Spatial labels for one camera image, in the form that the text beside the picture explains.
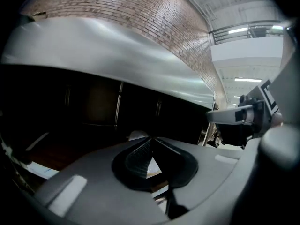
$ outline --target glass railing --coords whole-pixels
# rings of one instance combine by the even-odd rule
[[[280,22],[277,20],[253,21],[216,29],[209,32],[210,44],[218,45],[247,38],[282,37],[283,27],[280,26]]]

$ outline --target ceiling light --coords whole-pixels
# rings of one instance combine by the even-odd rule
[[[283,27],[274,25],[274,26],[272,27],[272,29],[280,29],[280,30],[282,30]]]
[[[262,81],[259,78],[240,78],[240,77],[236,77],[234,80],[238,82],[255,82],[255,83],[260,83]]]
[[[228,33],[232,34],[232,33],[235,33],[235,32],[244,32],[244,31],[247,31],[247,30],[248,30],[248,28],[239,28],[239,29],[228,31]]]

